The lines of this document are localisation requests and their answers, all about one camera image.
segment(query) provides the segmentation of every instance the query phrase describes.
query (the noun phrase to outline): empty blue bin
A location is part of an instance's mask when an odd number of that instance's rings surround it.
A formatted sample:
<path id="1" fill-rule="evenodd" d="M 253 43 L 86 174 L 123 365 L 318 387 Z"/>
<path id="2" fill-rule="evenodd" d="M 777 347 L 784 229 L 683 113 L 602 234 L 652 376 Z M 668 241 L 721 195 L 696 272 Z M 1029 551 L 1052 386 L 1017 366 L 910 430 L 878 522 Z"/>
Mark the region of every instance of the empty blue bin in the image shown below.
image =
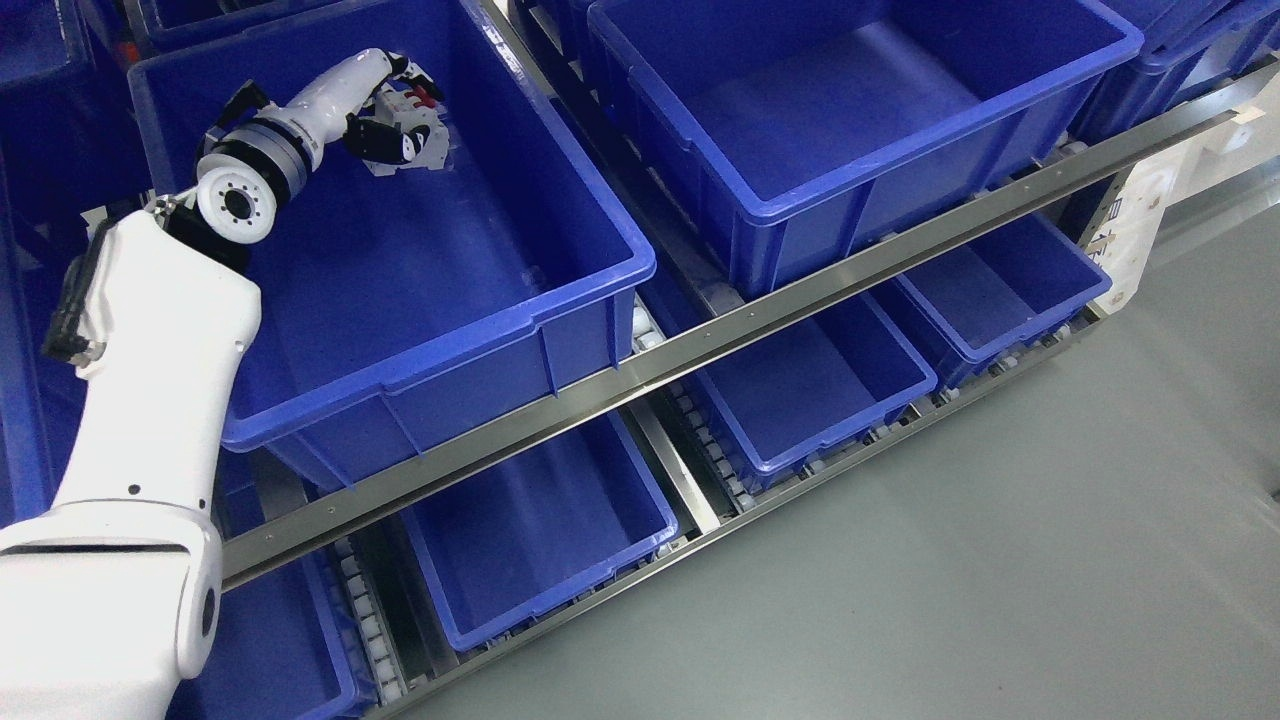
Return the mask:
<path id="1" fill-rule="evenodd" d="M 458 651 L 550 612 L 677 532 L 617 414 L 445 488 L 401 518 Z"/>
<path id="2" fill-rule="evenodd" d="M 1033 214 L 872 292 L 937 372 L 938 387 L 951 388 L 1053 332 L 1110 287 L 1101 268 Z"/>
<path id="3" fill-rule="evenodd" d="M 247 78 L 283 101 L 380 46 L 448 95 L 449 170 L 375 178 L 332 147 L 255 246 L 264 318 L 230 450 L 266 445 L 337 489 L 630 352 L 653 249 L 498 38 L 467 1 L 349 1 L 132 72 L 160 191 L 188 183 L 205 126 Z"/>
<path id="4" fill-rule="evenodd" d="M 125 0 L 148 54 L 189 47 L 337 0 Z"/>
<path id="5" fill-rule="evenodd" d="M 1052 150 L 1142 35 L 1094 0 L 602 0 L 617 122 L 749 297 Z"/>
<path id="6" fill-rule="evenodd" d="M 220 464 L 224 484 L 236 465 Z M 234 536 L 264 519 L 252 479 L 232 484 L 214 507 Z M 225 593 L 209 662 L 178 687 L 168 717 L 360 717 L 378 692 L 339 582 L 317 551 Z"/>
<path id="7" fill-rule="evenodd" d="M 698 316 L 671 277 L 641 287 L 663 332 Z M 868 430 L 896 421 L 938 378 L 863 293 L 713 363 L 685 380 L 712 436 L 751 493 Z"/>
<path id="8" fill-rule="evenodd" d="M 0 146 L 32 223 L 150 187 L 124 73 L 74 0 L 0 4 Z"/>
<path id="9" fill-rule="evenodd" d="M 1277 26 L 1280 0 L 1229 5 L 1176 45 L 1108 72 L 1071 123 L 1071 135 L 1097 143 L 1213 90 L 1275 50 Z"/>

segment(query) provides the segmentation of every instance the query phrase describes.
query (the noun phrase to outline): black cable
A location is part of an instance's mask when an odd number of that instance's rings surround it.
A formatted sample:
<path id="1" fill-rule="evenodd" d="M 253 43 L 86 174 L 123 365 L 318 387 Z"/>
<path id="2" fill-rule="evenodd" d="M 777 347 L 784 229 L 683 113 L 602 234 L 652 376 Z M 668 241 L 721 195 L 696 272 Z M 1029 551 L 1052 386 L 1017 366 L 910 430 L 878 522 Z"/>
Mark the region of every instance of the black cable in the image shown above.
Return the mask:
<path id="1" fill-rule="evenodd" d="M 84 254 L 72 260 L 63 277 L 63 291 L 58 297 L 58 309 L 45 332 L 45 342 L 40 351 L 46 357 L 70 363 L 73 357 L 88 350 L 88 341 L 79 334 L 81 316 L 84 314 L 84 301 L 88 288 L 93 284 L 97 261 L 102 256 L 106 233 L 120 222 L 120 218 L 106 218 L 97 224 L 93 237 Z"/>

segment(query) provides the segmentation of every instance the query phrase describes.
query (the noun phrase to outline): blue plastic bin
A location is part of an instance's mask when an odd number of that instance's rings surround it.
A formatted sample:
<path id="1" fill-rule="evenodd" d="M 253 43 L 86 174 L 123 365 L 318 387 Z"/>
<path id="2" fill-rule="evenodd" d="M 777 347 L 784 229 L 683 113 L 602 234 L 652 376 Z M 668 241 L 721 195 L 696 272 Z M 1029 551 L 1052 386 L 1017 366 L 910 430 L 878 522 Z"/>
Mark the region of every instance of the blue plastic bin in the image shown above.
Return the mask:
<path id="1" fill-rule="evenodd" d="M 74 368 L 40 356 L 65 264 L 32 254 L 51 243 L 13 215 L 4 169 L 0 158 L 0 527 L 49 509 L 84 404 Z"/>
<path id="2" fill-rule="evenodd" d="M 603 0 L 622 129 L 749 297 L 1044 156 L 1142 35 L 1093 0 Z"/>
<path id="3" fill-rule="evenodd" d="M 449 97 L 451 170 L 375 178 L 330 147 L 255 247 L 264 319 L 227 447 L 266 445 L 335 489 L 630 352 L 653 249 L 498 37 L 466 1 L 349 1 L 134 68 L 160 191 L 187 183 L 204 126 L 251 77 L 287 99 L 381 46 Z"/>
<path id="4" fill-rule="evenodd" d="M 168 53 L 228 37 L 337 0 L 251 0 L 227 4 L 230 12 L 224 10 L 224 3 L 219 0 L 125 1 L 133 5 L 129 8 L 132 24 L 143 47 L 151 53 Z"/>
<path id="5" fill-rule="evenodd" d="M 151 186 L 124 73 L 74 0 L 0 4 L 0 146 L 32 223 Z"/>
<path id="6" fill-rule="evenodd" d="M 640 290 L 668 334 L 698 324 L 671 277 Z M 896 421 L 938 378 L 863 293 L 713 363 L 685 382 L 751 493 Z"/>
<path id="7" fill-rule="evenodd" d="M 1052 223 L 1027 215 L 872 292 L 937 372 L 938 387 L 950 388 L 1110 288 L 1111 278 Z"/>
<path id="8" fill-rule="evenodd" d="M 401 518 L 458 651 L 550 612 L 677 532 L 617 414 L 443 489 Z"/>
<path id="9" fill-rule="evenodd" d="M 234 466 L 220 466 L 224 482 Z M 262 523 L 251 479 L 239 480 L 215 503 L 228 534 Z M 319 551 L 224 594 L 209 662 L 178 685 L 168 717 L 360 717 L 378 691 L 339 582 Z"/>
<path id="10" fill-rule="evenodd" d="M 1277 26 L 1280 0 L 1230 5 L 1178 45 L 1108 72 L 1071 123 L 1071 135 L 1101 142 L 1213 90 L 1275 50 Z"/>

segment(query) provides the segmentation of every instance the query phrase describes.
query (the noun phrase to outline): white robotic arm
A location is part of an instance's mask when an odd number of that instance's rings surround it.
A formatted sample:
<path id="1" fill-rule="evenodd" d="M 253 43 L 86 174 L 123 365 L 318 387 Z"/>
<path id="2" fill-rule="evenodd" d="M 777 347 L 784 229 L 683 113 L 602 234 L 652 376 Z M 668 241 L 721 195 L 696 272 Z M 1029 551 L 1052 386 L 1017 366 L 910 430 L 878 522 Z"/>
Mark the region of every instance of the white robotic arm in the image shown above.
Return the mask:
<path id="1" fill-rule="evenodd" d="M 246 97 L 257 113 L 227 127 Z M 159 719 L 200 674 L 221 591 L 219 439 L 261 318 L 248 246 L 329 142 L 374 174 L 442 168 L 438 100 L 420 68 L 376 49 L 284 108 L 248 83 L 206 135 L 196 187 L 95 233 L 45 346 L 88 382 L 67 474 L 47 512 L 0 530 L 0 717 Z"/>

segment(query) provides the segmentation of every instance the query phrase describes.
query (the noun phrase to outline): metal rail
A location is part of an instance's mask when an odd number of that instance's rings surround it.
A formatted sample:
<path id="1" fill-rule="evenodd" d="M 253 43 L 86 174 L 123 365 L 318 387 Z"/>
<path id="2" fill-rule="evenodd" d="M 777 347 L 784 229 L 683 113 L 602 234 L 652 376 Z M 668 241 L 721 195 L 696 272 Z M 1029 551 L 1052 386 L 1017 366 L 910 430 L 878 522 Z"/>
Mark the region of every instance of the metal rail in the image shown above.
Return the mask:
<path id="1" fill-rule="evenodd" d="M 698 479 L 694 478 L 694 474 L 689 470 L 689 465 L 685 464 L 685 459 L 680 456 L 680 451 L 671 442 L 653 407 L 644 400 L 637 400 L 628 405 L 627 409 L 635 419 L 640 434 L 644 436 L 645 443 L 653 450 L 663 474 L 671 480 L 671 487 L 684 505 L 685 511 L 689 512 L 689 518 L 692 520 L 698 534 L 705 536 L 707 533 L 718 530 L 723 524 L 719 515 L 712 507 L 701 488 L 698 487 Z"/>
<path id="2" fill-rule="evenodd" d="M 509 35 L 512 51 L 526 51 Z M 888 237 L 844 261 L 749 302 L 658 347 L 623 360 L 497 420 L 447 441 L 426 454 L 371 475 L 276 518 L 225 544 L 224 583 L 243 584 L 307 552 L 387 518 L 591 418 L 736 350 L 925 263 L 991 229 L 1105 179 L 1188 137 L 1231 119 L 1276 74 L 1272 63 L 1230 86 L 1187 102 L 1160 118 L 1025 176 L 910 231 Z M 531 76 L 534 65 L 526 65 Z M 623 199 L 632 197 L 622 188 Z M 644 215 L 643 208 L 628 209 Z"/>

